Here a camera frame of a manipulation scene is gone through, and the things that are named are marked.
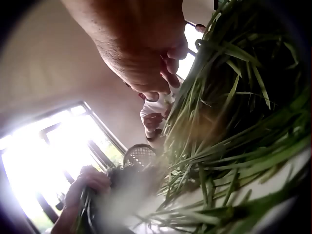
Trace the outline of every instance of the sleeve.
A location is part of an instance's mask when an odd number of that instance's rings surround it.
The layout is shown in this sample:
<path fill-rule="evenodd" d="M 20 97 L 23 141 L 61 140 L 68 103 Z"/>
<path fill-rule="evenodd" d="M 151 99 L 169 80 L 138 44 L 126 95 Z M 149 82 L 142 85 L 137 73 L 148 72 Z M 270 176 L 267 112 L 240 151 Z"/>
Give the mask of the sleeve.
<path fill-rule="evenodd" d="M 143 123 L 143 118 L 144 118 L 145 116 L 147 116 L 148 114 L 151 114 L 151 113 L 153 113 L 153 112 L 152 112 L 152 110 L 150 109 L 150 107 L 149 107 L 148 105 L 146 105 L 146 103 L 144 103 L 144 106 L 143 106 L 143 108 L 142 108 L 142 110 L 141 110 L 141 112 L 140 112 L 140 117 L 141 117 L 142 123 Z"/>

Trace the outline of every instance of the window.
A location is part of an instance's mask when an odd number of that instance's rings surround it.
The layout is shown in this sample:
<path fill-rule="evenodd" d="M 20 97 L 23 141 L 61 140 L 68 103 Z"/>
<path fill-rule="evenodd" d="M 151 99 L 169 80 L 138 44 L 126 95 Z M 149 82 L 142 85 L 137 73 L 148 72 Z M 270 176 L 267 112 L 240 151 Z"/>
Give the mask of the window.
<path fill-rule="evenodd" d="M 125 149 L 85 104 L 45 115 L 0 139 L 12 190 L 39 232 L 52 227 L 62 200 L 84 165 L 105 171 Z"/>
<path fill-rule="evenodd" d="M 180 61 L 180 66 L 177 71 L 177 75 L 181 77 L 183 80 L 185 80 L 185 78 L 187 77 L 197 53 L 195 41 L 197 39 L 201 39 L 203 33 L 197 32 L 195 26 L 191 25 L 190 23 L 187 23 L 185 25 L 184 34 L 186 40 L 188 41 L 188 54 L 185 59 Z"/>

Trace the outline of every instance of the hand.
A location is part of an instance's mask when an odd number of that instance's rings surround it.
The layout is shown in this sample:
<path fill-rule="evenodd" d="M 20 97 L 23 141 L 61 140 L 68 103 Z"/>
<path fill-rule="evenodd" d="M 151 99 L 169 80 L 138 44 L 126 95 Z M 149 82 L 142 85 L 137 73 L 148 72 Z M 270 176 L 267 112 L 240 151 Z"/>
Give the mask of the hand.
<path fill-rule="evenodd" d="M 162 120 L 163 117 L 161 113 L 151 113 L 144 116 L 143 125 L 148 131 L 153 132 L 159 127 L 159 124 L 162 122 Z"/>
<path fill-rule="evenodd" d="M 103 172 L 93 166 L 83 166 L 80 175 L 69 187 L 65 197 L 65 208 L 79 207 L 80 196 L 83 189 L 89 186 L 96 191 L 106 192 L 110 190 L 110 180 Z"/>
<path fill-rule="evenodd" d="M 69 187 L 65 197 L 63 211 L 51 230 L 51 234 L 72 234 L 74 223 L 80 211 L 80 196 L 83 189 L 89 186 L 96 191 L 109 191 L 110 180 L 92 166 L 84 166 L 77 180 Z"/>
<path fill-rule="evenodd" d="M 177 88 L 187 55 L 183 0 L 62 0 L 105 63 L 150 100 Z"/>

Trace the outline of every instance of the wall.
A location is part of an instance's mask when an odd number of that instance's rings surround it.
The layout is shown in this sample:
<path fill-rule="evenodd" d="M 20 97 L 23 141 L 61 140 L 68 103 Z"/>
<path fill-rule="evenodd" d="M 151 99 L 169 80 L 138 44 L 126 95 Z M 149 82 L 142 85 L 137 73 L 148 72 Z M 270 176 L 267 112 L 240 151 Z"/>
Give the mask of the wall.
<path fill-rule="evenodd" d="M 207 25 L 213 14 L 213 0 L 183 0 L 182 10 L 187 21 Z"/>
<path fill-rule="evenodd" d="M 143 101 L 102 61 L 59 1 L 36 5 L 0 58 L 0 130 L 84 100 L 129 148 L 144 143 Z"/>

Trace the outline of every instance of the wicker basket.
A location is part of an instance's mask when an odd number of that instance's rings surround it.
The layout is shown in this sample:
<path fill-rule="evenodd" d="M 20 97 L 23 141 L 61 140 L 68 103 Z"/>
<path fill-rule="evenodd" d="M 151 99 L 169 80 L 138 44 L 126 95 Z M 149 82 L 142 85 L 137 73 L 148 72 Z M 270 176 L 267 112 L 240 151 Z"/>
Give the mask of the wicker basket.
<path fill-rule="evenodd" d="M 136 144 L 128 149 L 124 155 L 124 165 L 130 163 L 146 167 L 153 164 L 156 158 L 155 150 L 147 144 Z"/>

